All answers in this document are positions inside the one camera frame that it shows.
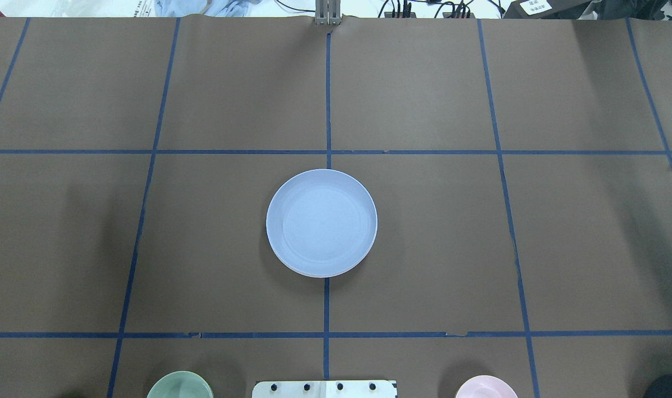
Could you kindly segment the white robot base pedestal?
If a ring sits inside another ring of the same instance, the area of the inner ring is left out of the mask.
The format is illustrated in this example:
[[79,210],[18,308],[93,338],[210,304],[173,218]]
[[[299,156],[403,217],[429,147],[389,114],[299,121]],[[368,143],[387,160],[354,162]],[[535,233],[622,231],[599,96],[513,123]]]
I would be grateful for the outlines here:
[[306,380],[256,383],[252,397],[397,397],[390,380]]

